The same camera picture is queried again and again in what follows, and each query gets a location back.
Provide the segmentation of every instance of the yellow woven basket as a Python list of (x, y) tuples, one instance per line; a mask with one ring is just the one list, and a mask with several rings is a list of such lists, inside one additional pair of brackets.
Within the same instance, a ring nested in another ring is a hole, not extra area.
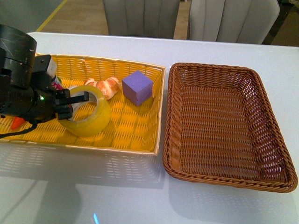
[[(135, 106), (122, 91), (108, 101), (112, 117), (108, 126), (98, 135), (79, 138), (68, 132), (56, 119), (39, 124), (37, 129), (24, 135), (7, 137), (1, 142), (59, 145), (69, 148), (123, 151), (136, 154), (157, 155), (162, 115), (162, 100), (165, 67), (89, 56), (52, 55), (57, 63), (57, 76), (64, 88), (83, 85), (88, 78), (105, 80), (112, 75), (120, 81), (136, 70), (153, 81), (153, 97), (140, 106)], [(90, 113), (91, 107), (80, 109), (78, 113)], [(10, 133), (13, 118), (0, 119), (0, 133)], [(24, 125), (16, 131), (27, 129)]]

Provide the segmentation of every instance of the white table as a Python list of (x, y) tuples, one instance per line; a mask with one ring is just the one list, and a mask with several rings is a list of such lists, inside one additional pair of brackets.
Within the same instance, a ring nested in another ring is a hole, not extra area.
[[(254, 69), (299, 172), (299, 48), (94, 35), (30, 33), (37, 52), (162, 65), (227, 64)], [(158, 156), (0, 144), (0, 223), (299, 223), (299, 190), (278, 194), (190, 183)]]

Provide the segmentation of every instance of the yellow tape roll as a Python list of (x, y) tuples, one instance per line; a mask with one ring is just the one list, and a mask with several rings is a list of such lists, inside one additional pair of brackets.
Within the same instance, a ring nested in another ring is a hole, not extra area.
[[(73, 104), (74, 112), (71, 119), (58, 120), (62, 126), (78, 137), (89, 137), (100, 133), (111, 119), (110, 106), (101, 90), (90, 85), (76, 86), (70, 89), (72, 97), (83, 95), (84, 91), (88, 92), (89, 101)], [(92, 115), (84, 120), (74, 121), (77, 109), (90, 102), (96, 102), (96, 108)]]

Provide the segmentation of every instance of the basket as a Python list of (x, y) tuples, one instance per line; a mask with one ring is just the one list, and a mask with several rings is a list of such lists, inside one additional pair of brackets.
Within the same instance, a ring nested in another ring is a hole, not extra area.
[(173, 177), (270, 192), (298, 178), (259, 75), (248, 68), (174, 64), (163, 163)]
[[(79, 149), (123, 151), (135, 154), (156, 155), (158, 153), (165, 67), (89, 56), (52, 55), (52, 58), (57, 64), (56, 75), (62, 80), (64, 88), (72, 85), (83, 85), (88, 78), (100, 81), (112, 75), (121, 81), (136, 70), (140, 70), (153, 81), (153, 97), (137, 107), (122, 94), (122, 91), (119, 91), (108, 101), (112, 110), (110, 123), (95, 136), (76, 137), (54, 119), (39, 124), (36, 130), (28, 134), (7, 137), (4, 141), (40, 143)], [(78, 113), (90, 114), (88, 110), (91, 109), (94, 108), (87, 106), (80, 109)], [(12, 120), (12, 117), (0, 120), (0, 133), (11, 132)], [(27, 124), (22, 129), (29, 127), (30, 124)]]

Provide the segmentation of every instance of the chair back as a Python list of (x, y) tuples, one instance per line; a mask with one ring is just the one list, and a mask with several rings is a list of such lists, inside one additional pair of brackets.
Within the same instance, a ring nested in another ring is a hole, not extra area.
[(261, 44), (278, 14), (277, 0), (192, 0), (187, 38)]
[(103, 0), (109, 35), (174, 36), (180, 0)]

